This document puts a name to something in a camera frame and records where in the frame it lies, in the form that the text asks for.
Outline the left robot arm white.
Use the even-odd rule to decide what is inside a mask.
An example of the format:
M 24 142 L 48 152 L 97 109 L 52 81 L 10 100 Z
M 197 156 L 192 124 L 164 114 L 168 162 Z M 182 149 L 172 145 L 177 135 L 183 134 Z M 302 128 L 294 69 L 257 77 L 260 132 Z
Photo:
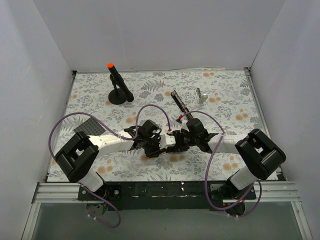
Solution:
M 89 189 L 95 200 L 106 196 L 102 177 L 93 169 L 94 161 L 104 155 L 136 149 L 158 151 L 160 127 L 152 120 L 142 126 L 131 126 L 117 134 L 87 135 L 83 131 L 72 138 L 54 156 L 55 162 L 71 183 L 79 183 Z

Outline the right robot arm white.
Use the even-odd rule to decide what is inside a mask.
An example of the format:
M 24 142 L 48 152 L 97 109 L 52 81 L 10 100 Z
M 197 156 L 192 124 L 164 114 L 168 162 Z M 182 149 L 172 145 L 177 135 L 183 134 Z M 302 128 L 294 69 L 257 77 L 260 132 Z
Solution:
M 204 153 L 240 155 L 245 166 L 218 188 L 221 196 L 237 199 L 257 180 L 266 180 L 287 159 L 285 153 L 260 129 L 248 134 L 209 133 L 198 118 L 182 123 L 180 130 L 162 134 L 160 149 L 166 153 L 185 152 L 198 147 Z

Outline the beige stapler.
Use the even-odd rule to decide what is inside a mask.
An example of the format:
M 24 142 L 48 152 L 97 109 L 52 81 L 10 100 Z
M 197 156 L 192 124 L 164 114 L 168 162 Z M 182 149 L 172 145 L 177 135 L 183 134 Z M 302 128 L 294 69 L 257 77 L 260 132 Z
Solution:
M 208 95 L 202 93 L 199 88 L 195 89 L 195 96 L 199 104 L 203 104 L 208 99 Z

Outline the black stapler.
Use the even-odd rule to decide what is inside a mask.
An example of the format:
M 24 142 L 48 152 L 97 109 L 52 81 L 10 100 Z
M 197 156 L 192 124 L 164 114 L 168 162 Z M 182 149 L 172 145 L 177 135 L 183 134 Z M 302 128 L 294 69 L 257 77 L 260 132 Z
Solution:
M 170 93 L 170 95 L 171 95 L 172 99 L 175 101 L 175 103 L 177 104 L 177 106 L 179 107 L 180 111 L 185 115 L 185 117 L 188 120 L 192 120 L 193 119 L 192 114 L 190 113 L 189 109 L 186 107 L 184 102 L 181 100 L 178 93 L 175 90 L 173 90 Z

